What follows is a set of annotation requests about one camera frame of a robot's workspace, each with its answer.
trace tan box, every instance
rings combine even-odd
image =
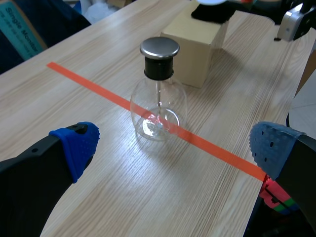
[[[107,0],[107,3],[110,5],[122,8],[132,3],[132,0]]]
[[[183,84],[201,88],[222,47],[228,22],[220,25],[191,17],[198,3],[192,1],[161,33],[178,42],[180,51],[173,59],[174,76]]]

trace metal lid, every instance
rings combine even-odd
[[[180,46],[166,37],[153,37],[140,44],[140,52],[150,59],[168,59],[177,55]]]

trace clear glass jar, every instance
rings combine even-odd
[[[181,132],[179,127],[183,127],[187,119],[186,93],[180,82],[172,77],[172,58],[179,51],[179,45],[162,37],[148,41],[150,47],[141,44],[147,77],[134,89],[130,111],[137,133],[151,140],[164,141],[178,135]]]

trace wooden table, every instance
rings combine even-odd
[[[187,3],[138,0],[0,76],[1,159],[79,121],[100,128],[92,163],[42,236],[243,235],[261,181],[179,138],[141,143],[129,111],[46,66],[54,61],[129,99],[143,76],[139,44]],[[204,87],[186,87],[189,130],[250,162],[252,125],[285,122],[316,37],[274,42],[276,32],[268,19],[237,12]]]

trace orange tape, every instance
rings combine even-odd
[[[120,97],[119,95],[114,94],[113,92],[75,74],[74,72],[69,71],[68,69],[56,64],[56,63],[49,63],[47,65],[50,69],[64,75],[65,77],[77,82],[78,84],[86,87],[87,89],[95,92],[98,95],[103,96],[104,98],[112,101],[113,103],[127,109],[130,110],[130,102],[122,97]],[[136,113],[138,113],[139,115],[143,116],[144,114],[146,114],[146,116],[148,116],[148,113],[150,113],[149,111],[147,111],[144,108],[141,107],[137,107],[136,109]],[[212,156],[217,157],[218,159],[221,159],[222,161],[236,167],[237,169],[255,177],[258,180],[263,181],[265,178],[265,173],[262,171],[261,168],[259,168],[258,166],[226,151],[223,148],[220,148],[212,143],[210,143],[209,141],[206,141],[205,139],[179,127],[176,126],[175,124],[171,125],[171,129],[177,130],[177,133],[179,133],[178,137],[183,139],[184,141],[200,148],[201,150],[209,153]]]

